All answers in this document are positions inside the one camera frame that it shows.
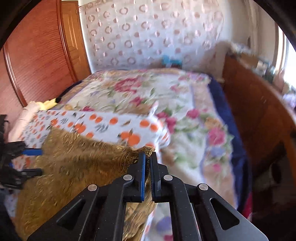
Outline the gold patterned sunflower garment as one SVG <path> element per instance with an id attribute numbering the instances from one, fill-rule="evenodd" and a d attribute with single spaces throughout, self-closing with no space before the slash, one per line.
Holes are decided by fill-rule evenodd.
<path id="1" fill-rule="evenodd" d="M 153 147 L 104 143 L 58 128 L 51 129 L 42 149 L 31 166 L 43 175 L 26 181 L 18 195 L 14 224 L 23 240 L 88 185 L 111 184 L 137 162 L 140 152 L 147 157 L 154 152 Z"/>

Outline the folded beige cloth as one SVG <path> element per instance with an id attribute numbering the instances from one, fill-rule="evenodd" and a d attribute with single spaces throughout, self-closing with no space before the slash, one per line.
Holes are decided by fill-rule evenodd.
<path id="1" fill-rule="evenodd" d="M 8 134 L 8 142 L 16 142 L 21 139 L 21 135 L 26 126 L 33 119 L 33 116 L 40 110 L 40 103 L 31 101 L 21 111 L 16 123 Z"/>

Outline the yellow plush toy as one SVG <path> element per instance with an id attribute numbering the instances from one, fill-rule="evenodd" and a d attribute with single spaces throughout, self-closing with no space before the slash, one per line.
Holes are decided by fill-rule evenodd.
<path id="1" fill-rule="evenodd" d="M 55 107 L 61 101 L 61 97 L 57 97 L 52 100 L 47 100 L 45 102 L 37 102 L 39 105 L 40 110 L 49 110 Z"/>

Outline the dark blue bed sheet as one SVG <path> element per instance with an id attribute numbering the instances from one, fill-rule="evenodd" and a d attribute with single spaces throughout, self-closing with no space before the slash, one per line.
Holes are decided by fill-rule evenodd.
<path id="1" fill-rule="evenodd" d="M 237 211 L 245 218 L 248 218 L 252 214 L 252 173 L 250 160 L 222 86 L 212 75 L 210 79 L 209 89 L 215 103 L 215 108 L 227 125 L 228 132 L 233 136 L 231 141 L 233 146 L 231 163 L 235 176 L 234 187 L 238 201 Z"/>

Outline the floral bed quilt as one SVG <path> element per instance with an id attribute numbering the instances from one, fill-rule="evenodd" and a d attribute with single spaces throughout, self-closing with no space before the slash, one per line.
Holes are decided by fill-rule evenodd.
<path id="1" fill-rule="evenodd" d="M 62 97 L 59 110 L 148 113 L 171 127 L 171 142 L 156 152 L 159 163 L 184 183 L 207 183 L 238 206 L 232 139 L 209 89 L 210 76 L 175 68 L 99 71 Z"/>

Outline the orange-print white blanket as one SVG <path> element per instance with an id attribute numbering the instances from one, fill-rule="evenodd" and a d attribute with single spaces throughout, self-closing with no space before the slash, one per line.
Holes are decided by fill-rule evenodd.
<path id="1" fill-rule="evenodd" d="M 6 141 L 12 128 L 5 126 Z M 51 128 L 136 149 L 149 146 L 156 152 L 170 144 L 172 135 L 166 118 L 158 117 L 153 108 L 148 113 L 39 110 L 26 126 L 20 141 L 29 148 L 40 148 Z"/>

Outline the wooden louvered wardrobe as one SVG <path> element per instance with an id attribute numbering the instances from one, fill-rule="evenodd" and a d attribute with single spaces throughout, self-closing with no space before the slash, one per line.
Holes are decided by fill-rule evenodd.
<path id="1" fill-rule="evenodd" d="M 1 113 L 10 124 L 90 73 L 78 1 L 1 1 Z"/>

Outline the wooden sideboard cabinet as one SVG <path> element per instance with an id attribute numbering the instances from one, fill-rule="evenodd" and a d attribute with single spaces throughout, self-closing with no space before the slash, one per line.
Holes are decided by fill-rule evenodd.
<path id="1" fill-rule="evenodd" d="M 226 56 L 223 68 L 224 92 L 253 166 L 259 165 L 279 143 L 295 167 L 295 114 L 280 94 L 264 79 Z"/>

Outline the white circle-pattern curtain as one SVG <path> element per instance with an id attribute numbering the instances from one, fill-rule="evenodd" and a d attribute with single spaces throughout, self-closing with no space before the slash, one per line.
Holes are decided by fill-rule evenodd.
<path id="1" fill-rule="evenodd" d="M 92 72 L 159 68 L 164 55 L 205 72 L 224 25 L 217 1 L 91 1 L 80 20 Z"/>

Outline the blue toy on bed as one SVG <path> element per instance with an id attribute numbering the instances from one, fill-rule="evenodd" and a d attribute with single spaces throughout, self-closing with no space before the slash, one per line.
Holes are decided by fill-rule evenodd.
<path id="1" fill-rule="evenodd" d="M 161 64 L 163 68 L 177 68 L 177 69 L 182 69 L 182 65 L 183 65 L 182 60 L 172 59 L 167 55 L 164 55 L 162 57 Z"/>

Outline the cardboard box on cabinet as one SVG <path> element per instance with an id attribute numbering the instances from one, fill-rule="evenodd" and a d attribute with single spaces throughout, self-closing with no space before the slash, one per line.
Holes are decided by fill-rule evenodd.
<path id="1" fill-rule="evenodd" d="M 248 55 L 245 53 L 240 54 L 240 61 L 242 63 L 246 64 L 247 66 L 251 68 L 256 68 L 258 65 L 258 58 L 254 55 Z"/>

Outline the window with wooden frame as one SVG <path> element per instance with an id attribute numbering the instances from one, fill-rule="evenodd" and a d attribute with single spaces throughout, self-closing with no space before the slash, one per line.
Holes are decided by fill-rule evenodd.
<path id="1" fill-rule="evenodd" d="M 276 73 L 283 72 L 285 83 L 295 89 L 295 49 L 278 25 L 275 25 L 273 65 Z"/>

